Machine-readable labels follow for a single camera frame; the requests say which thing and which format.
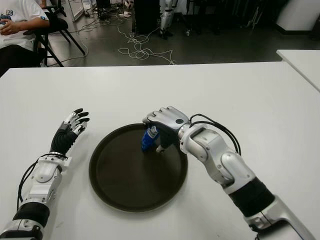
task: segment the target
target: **person's arm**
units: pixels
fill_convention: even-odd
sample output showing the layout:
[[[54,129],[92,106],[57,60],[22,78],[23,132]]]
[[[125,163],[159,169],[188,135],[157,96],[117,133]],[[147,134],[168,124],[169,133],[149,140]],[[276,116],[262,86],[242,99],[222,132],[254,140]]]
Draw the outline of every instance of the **person's arm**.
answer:
[[[41,19],[40,17],[34,18],[30,21],[13,22],[9,19],[1,19],[0,23],[5,25],[0,28],[0,35],[16,34],[20,31],[27,31],[40,28],[48,28],[50,23],[48,20]]]
[[[47,7],[47,0],[41,0],[40,7],[41,7],[42,9],[45,9],[45,8]]]

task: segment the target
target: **tray rim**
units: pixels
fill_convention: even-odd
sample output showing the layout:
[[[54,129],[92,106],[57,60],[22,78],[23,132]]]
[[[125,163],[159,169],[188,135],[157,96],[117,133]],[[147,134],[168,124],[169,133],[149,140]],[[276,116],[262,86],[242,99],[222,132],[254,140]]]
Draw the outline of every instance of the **tray rim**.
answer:
[[[108,139],[110,139],[110,140],[113,139],[114,137],[118,136],[119,134],[121,134],[122,132],[124,132],[125,130],[127,130],[129,128],[135,128],[135,129],[142,129],[143,128],[146,130],[147,126],[144,125],[143,123],[133,123],[133,124],[129,124],[129,125],[125,125],[120,128],[117,128],[117,129],[113,130],[112,132],[110,132],[108,135],[106,135],[99,142],[99,144],[96,146],[96,148],[94,149],[94,151],[91,155],[90,162],[89,162],[89,169],[88,169],[89,170],[89,180],[90,180],[90,184],[91,184],[95,194],[108,206],[111,206],[117,210],[129,212],[129,213],[149,212],[149,211],[152,211],[152,210],[155,210],[155,209],[158,209],[158,208],[165,206],[180,192],[180,190],[181,190],[182,186],[184,185],[186,178],[187,178],[188,158],[187,158],[186,154],[181,152],[179,145],[175,144],[174,146],[177,149],[178,154],[180,156],[181,165],[184,165],[184,166],[182,166],[181,176],[180,176],[180,179],[178,182],[177,190],[173,194],[170,194],[166,198],[166,200],[157,202],[153,206],[147,206],[147,207],[143,207],[143,208],[140,207],[140,208],[136,208],[136,209],[132,209],[130,207],[115,203],[112,199],[108,198],[108,196],[99,188],[99,184],[98,184],[96,174],[95,174],[96,169],[97,169],[96,166],[97,166],[97,162],[98,162],[99,158],[97,157],[96,159],[94,159],[94,157],[96,156],[96,154],[98,154],[98,152],[100,152],[100,148],[102,145],[105,144],[105,141],[107,141]]]

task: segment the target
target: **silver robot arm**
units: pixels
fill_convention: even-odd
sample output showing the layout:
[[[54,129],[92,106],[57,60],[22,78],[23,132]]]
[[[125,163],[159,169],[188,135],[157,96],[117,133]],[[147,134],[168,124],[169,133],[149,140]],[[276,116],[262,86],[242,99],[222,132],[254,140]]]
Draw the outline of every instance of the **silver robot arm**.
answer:
[[[89,113],[82,111],[82,108],[75,110],[62,122],[53,137],[50,152],[41,156],[30,166],[29,170],[32,171],[36,164],[38,165],[31,175],[31,187],[24,199],[21,196],[21,190],[26,181],[26,174],[23,176],[18,191],[21,206],[0,234],[0,239],[41,240],[43,238],[44,227],[62,181],[62,173],[67,170],[72,159],[65,155],[86,129],[89,121],[89,118],[83,118]]]
[[[256,177],[243,158],[206,124],[191,126],[188,117],[172,106],[150,113],[143,122],[159,130],[158,152],[178,141],[182,152],[192,154],[203,163],[209,176],[222,186],[243,213],[249,227],[258,233],[257,238],[315,240],[286,204]]]

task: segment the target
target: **electrical cord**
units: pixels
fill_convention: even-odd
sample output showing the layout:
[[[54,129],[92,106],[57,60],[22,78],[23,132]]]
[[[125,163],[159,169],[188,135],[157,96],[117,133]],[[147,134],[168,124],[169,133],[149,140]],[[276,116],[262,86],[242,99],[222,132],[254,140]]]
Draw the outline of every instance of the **electrical cord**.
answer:
[[[176,65],[176,61],[172,60],[172,53],[173,50],[168,50],[164,52],[159,52],[155,53],[153,52],[150,48],[142,48],[143,44],[146,44],[149,42],[149,36],[157,31],[160,27],[157,27],[155,30],[150,32],[147,36],[145,35],[139,35],[136,37],[128,37],[124,32],[121,32],[119,29],[119,26],[117,27],[117,30],[120,34],[124,35],[125,38],[128,39],[127,44],[134,43],[133,47],[135,51],[131,51],[129,48],[119,48],[118,51],[119,53],[123,55],[128,55],[132,59],[138,59],[138,60],[146,60],[150,56],[158,57],[158,58],[163,58],[169,62],[169,65]],[[163,54],[169,54],[169,58],[166,58],[165,56],[162,56]]]
[[[200,116],[200,117],[203,117],[209,121],[196,121],[196,122],[192,122],[192,119],[196,116]],[[241,147],[240,147],[240,144],[236,138],[236,136],[229,130],[227,129],[225,126],[221,125],[220,123],[212,120],[211,118],[203,115],[203,114],[195,114],[193,116],[190,117],[190,128],[196,124],[209,124],[209,125],[212,125],[214,127],[216,127],[217,129],[220,129],[222,132],[224,132],[232,141],[233,145],[234,145],[234,148],[235,148],[235,151],[241,156]]]
[[[157,58],[162,58],[166,61],[168,61],[169,65],[176,65],[176,61],[172,60],[172,54],[173,54],[173,49],[172,50],[168,50],[168,51],[164,51],[164,52],[153,52],[150,48],[143,48],[143,44],[146,44],[149,42],[149,37],[152,33],[154,33],[155,31],[157,31],[159,29],[159,27],[157,27],[155,30],[151,31],[147,36],[145,35],[139,35],[136,37],[129,37],[126,35],[126,33],[121,32],[120,31],[120,25],[122,25],[125,21],[132,21],[131,19],[128,19],[126,17],[123,17],[122,19],[119,18],[118,13],[113,14],[113,17],[115,17],[115,20],[120,21],[120,23],[116,23],[113,24],[112,20],[105,20],[103,22],[96,22],[99,19],[95,19],[94,21],[92,21],[89,24],[83,25],[81,27],[80,30],[78,31],[71,31],[70,33],[76,33],[80,39],[80,42],[82,43],[82,45],[86,48],[86,54],[83,56],[78,56],[78,57],[71,57],[68,58],[66,60],[60,61],[61,63],[64,63],[66,61],[70,61],[70,60],[74,60],[74,59],[81,59],[81,58],[85,58],[86,56],[88,56],[89,54],[89,48],[87,47],[87,45],[84,44],[84,42],[81,40],[80,38],[80,32],[91,32],[94,29],[98,28],[98,27],[103,27],[103,26],[117,26],[117,31],[124,35],[126,39],[128,39],[127,44],[131,44],[133,43],[133,47],[135,49],[135,51],[130,51],[129,48],[119,48],[118,52],[121,53],[122,55],[128,55],[130,58],[133,59],[138,59],[138,60],[146,60],[147,58],[149,58],[150,56],[154,56]],[[57,65],[58,63],[52,64],[52,65],[48,65],[48,67],[53,67],[55,65]]]
[[[32,163],[28,169],[24,172],[22,178],[21,178],[21,181],[20,181],[20,184],[19,184],[19,187],[18,187],[18,196],[17,196],[17,200],[16,200],[16,210],[18,211],[19,209],[19,201],[23,202],[23,198],[22,198],[22,188],[26,182],[26,180],[29,178],[29,176],[31,175],[31,173],[34,171],[38,161],[40,158],[44,157],[44,156],[48,156],[48,155],[51,155],[51,156],[58,156],[58,157],[63,157],[63,158],[67,158],[65,155],[63,154],[57,154],[57,153],[46,153],[42,156],[40,156],[34,163]]]

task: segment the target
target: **blue bottle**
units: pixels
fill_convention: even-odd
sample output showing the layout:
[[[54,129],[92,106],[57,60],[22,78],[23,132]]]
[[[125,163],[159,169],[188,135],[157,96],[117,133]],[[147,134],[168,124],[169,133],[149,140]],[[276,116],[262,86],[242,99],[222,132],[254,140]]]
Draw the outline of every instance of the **blue bottle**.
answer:
[[[159,137],[159,131],[155,126],[149,127],[142,138],[141,149],[143,152],[147,151]]]

